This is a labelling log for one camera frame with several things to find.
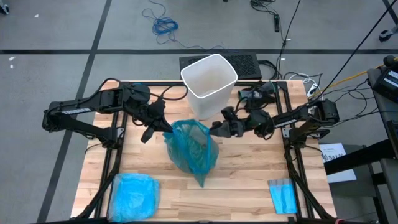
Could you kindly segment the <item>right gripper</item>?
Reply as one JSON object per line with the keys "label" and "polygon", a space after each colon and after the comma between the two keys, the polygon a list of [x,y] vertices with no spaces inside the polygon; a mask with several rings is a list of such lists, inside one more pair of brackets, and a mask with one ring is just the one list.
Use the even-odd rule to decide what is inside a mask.
{"label": "right gripper", "polygon": [[221,110],[224,121],[212,122],[211,135],[222,138],[230,138],[232,136],[242,137],[247,131],[254,130],[260,125],[260,122],[251,114],[247,118],[238,118],[232,106],[225,107]]}

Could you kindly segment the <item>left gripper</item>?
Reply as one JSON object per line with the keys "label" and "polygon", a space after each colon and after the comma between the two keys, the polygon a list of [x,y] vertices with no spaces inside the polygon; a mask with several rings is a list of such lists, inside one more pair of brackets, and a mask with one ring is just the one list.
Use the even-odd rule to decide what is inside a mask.
{"label": "left gripper", "polygon": [[164,117],[165,101],[158,98],[151,104],[140,106],[132,116],[132,122],[147,129],[141,137],[141,142],[146,143],[154,132],[172,133],[173,128]]}

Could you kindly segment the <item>teal plastic trash bag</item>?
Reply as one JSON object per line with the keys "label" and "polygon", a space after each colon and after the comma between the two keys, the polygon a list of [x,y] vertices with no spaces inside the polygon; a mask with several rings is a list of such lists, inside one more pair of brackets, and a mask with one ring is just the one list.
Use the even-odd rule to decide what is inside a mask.
{"label": "teal plastic trash bag", "polygon": [[219,155],[210,129],[194,119],[176,121],[171,127],[171,133],[163,133],[170,160],[181,171],[193,175],[203,188]]}

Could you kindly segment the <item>white plastic trash bin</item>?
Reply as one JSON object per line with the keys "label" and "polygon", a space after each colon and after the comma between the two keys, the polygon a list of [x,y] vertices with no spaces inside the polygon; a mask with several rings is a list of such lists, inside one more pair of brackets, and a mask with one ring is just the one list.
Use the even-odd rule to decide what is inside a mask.
{"label": "white plastic trash bin", "polygon": [[180,76],[196,119],[206,120],[226,107],[238,75],[220,54],[207,56],[185,68]]}

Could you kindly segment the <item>large folded blue bag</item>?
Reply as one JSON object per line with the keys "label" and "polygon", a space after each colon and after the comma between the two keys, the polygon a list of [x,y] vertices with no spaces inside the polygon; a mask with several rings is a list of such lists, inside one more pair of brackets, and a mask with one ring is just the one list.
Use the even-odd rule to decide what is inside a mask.
{"label": "large folded blue bag", "polygon": [[159,207],[160,182],[146,174],[118,174],[113,180],[107,219],[127,223],[153,217]]}

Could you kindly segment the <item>small folded blue bag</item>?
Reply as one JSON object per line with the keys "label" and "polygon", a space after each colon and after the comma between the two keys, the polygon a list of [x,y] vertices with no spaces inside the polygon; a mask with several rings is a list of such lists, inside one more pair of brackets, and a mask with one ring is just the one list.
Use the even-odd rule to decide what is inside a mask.
{"label": "small folded blue bag", "polygon": [[291,179],[269,180],[268,185],[276,214],[297,213],[294,186]]}

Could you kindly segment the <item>black glove gray cuff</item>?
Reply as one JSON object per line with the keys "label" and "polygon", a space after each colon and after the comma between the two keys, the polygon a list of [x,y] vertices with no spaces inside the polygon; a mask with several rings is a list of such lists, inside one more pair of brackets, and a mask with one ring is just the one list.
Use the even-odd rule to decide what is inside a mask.
{"label": "black glove gray cuff", "polygon": [[264,102],[247,102],[246,105],[244,106],[247,109],[253,109],[253,108],[262,108],[263,106],[269,104],[269,103],[275,103],[275,92],[276,88],[275,85],[272,82],[262,82],[259,81],[257,84],[246,88],[247,90],[257,90],[262,92],[263,98],[265,99]]}

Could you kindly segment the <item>black perforated panel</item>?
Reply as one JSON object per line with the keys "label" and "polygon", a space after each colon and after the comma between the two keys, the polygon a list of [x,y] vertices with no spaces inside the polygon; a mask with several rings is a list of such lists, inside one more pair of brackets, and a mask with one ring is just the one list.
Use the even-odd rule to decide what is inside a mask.
{"label": "black perforated panel", "polygon": [[[239,80],[260,80],[262,78],[259,62],[254,53],[227,53],[221,54],[235,69]],[[190,57],[180,57],[180,70],[205,58],[208,55],[194,55]]]}

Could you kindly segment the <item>white paper sign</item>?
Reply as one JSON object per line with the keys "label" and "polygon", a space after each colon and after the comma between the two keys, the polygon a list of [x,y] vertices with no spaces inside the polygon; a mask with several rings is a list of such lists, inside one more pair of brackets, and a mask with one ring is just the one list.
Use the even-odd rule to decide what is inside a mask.
{"label": "white paper sign", "polygon": [[[323,163],[332,161],[333,159],[337,159],[341,156],[346,155],[346,151],[342,143],[320,144],[319,147],[322,152]],[[357,180],[353,169],[344,170],[335,174],[327,175],[327,178],[329,184]]]}

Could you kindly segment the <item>black metal beam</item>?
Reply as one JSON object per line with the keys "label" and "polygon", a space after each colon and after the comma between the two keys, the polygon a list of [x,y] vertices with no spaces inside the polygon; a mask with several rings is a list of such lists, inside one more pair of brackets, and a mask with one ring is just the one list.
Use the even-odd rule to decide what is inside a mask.
{"label": "black metal beam", "polygon": [[398,142],[386,139],[328,161],[324,163],[324,166],[326,174],[331,175],[358,166],[371,164],[381,159],[392,158],[398,158]]}

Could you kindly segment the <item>gray side table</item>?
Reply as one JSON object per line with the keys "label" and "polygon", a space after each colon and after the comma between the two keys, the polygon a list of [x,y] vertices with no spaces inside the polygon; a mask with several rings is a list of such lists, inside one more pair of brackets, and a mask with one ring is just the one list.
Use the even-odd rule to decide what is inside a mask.
{"label": "gray side table", "polygon": [[373,90],[377,78],[381,75],[379,68],[372,68],[367,71],[369,86],[373,91],[379,114],[381,115],[389,140],[398,142],[398,103],[395,103]]}

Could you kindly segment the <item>black device with label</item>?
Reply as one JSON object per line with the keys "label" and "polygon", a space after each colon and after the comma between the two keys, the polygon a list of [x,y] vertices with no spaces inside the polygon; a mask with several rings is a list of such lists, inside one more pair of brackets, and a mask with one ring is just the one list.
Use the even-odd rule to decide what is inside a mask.
{"label": "black device with label", "polygon": [[373,85],[373,90],[383,97],[398,103],[398,70],[392,70],[387,67],[379,69],[381,75]]}

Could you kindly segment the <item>office chair caster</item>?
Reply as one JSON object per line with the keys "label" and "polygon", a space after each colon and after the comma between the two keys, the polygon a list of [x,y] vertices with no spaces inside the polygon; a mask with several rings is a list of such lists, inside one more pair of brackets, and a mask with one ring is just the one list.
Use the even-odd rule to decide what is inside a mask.
{"label": "office chair caster", "polygon": [[388,41],[393,35],[398,33],[398,25],[395,27],[389,29],[389,30],[384,30],[379,34],[379,41],[380,42],[385,42]]}

